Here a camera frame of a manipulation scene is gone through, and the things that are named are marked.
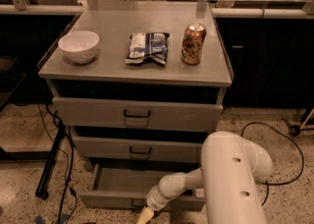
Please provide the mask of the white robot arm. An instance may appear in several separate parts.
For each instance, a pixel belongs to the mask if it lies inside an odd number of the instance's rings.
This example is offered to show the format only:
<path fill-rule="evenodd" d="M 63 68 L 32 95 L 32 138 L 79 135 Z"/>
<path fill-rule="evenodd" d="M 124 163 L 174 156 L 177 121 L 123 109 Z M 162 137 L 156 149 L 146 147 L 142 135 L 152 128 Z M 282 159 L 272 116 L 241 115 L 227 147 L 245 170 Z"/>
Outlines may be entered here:
<path fill-rule="evenodd" d="M 272 158 L 262 146 L 230 132 L 215 132 L 201 147 L 198 169 L 166 175 L 149 191 L 136 224 L 146 224 L 192 189 L 204 190 L 208 224 L 267 224 L 256 185 L 266 182 L 272 170 Z"/>

